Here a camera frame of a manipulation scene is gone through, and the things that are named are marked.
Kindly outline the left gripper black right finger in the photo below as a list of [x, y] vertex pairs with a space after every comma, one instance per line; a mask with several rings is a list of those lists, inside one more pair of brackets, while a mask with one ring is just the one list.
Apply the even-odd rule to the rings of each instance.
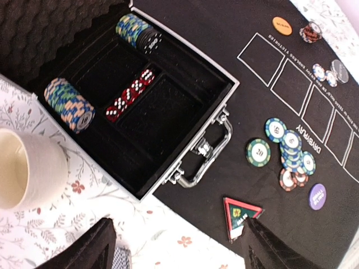
[[286, 245], [258, 219], [244, 221], [241, 243], [246, 268], [319, 268]]

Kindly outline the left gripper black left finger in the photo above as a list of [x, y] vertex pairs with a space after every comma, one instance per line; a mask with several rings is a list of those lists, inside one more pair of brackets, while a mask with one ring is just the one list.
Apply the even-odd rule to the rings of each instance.
[[116, 231], [110, 218], [101, 218], [60, 254], [44, 262], [44, 268], [112, 268]]

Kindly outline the blue playing card deck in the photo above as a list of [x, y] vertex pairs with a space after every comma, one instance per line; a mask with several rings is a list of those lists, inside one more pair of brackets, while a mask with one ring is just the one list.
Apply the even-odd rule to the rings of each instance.
[[112, 269], [132, 269], [131, 251], [129, 249], [115, 248]]

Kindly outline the purple small blind button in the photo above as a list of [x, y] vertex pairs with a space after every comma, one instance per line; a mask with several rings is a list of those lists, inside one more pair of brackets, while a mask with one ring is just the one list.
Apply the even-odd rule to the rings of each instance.
[[316, 183], [309, 193], [309, 206], [315, 211], [322, 209], [326, 202], [326, 197], [325, 186], [321, 183]]

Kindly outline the chip pile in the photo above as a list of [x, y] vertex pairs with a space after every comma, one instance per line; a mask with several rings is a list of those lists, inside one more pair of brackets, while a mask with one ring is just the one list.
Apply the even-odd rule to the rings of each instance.
[[300, 135], [288, 129], [279, 118], [268, 119], [264, 130], [267, 137], [279, 145], [280, 162], [283, 166], [279, 175], [279, 185], [286, 192], [304, 187], [316, 171], [316, 162], [311, 153], [302, 149]]

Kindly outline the green twenty chip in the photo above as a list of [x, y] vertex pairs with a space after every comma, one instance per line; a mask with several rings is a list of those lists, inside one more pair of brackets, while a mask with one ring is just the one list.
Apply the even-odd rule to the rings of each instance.
[[256, 138], [248, 143], [246, 147], [247, 161], [255, 167], [263, 167], [271, 157], [269, 144], [263, 139]]

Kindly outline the blue ten chip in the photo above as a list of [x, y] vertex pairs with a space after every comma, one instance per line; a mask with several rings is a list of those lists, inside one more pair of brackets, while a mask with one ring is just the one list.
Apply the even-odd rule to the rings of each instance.
[[334, 75], [334, 73], [332, 71], [329, 71], [329, 70], [326, 70], [325, 71], [325, 78], [326, 78], [326, 81], [328, 82], [328, 84], [331, 86], [331, 87], [337, 87], [337, 78], [336, 76]]
[[313, 71], [313, 75], [318, 81], [323, 82], [326, 80], [325, 69], [323, 69], [321, 65], [315, 63], [312, 67], [312, 71]]

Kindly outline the black round dealer button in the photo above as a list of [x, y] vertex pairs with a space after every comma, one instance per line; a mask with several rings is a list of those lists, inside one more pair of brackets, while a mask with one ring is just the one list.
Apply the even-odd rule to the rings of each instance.
[[340, 83], [346, 84], [348, 82], [349, 80], [348, 71], [345, 65], [340, 60], [338, 59], [333, 60], [330, 69]]

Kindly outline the green poker chip stack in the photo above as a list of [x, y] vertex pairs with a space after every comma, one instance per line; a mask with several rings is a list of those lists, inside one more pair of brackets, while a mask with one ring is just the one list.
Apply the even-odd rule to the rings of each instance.
[[158, 49], [162, 34], [133, 13], [123, 15], [116, 24], [116, 34], [135, 49], [151, 54]]

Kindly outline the red black chip stack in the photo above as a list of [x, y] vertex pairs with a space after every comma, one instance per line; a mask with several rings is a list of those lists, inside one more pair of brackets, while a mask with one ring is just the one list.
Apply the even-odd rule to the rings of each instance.
[[307, 43], [315, 43], [322, 38], [322, 30], [318, 24], [313, 21], [299, 30], [301, 38]]

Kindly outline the orange big blind button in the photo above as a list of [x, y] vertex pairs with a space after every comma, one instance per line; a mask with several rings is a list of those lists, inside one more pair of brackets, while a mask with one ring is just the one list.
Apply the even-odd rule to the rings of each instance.
[[272, 19], [272, 24], [277, 32], [282, 35], [289, 36], [292, 34], [292, 27], [291, 25], [281, 17], [274, 17]]

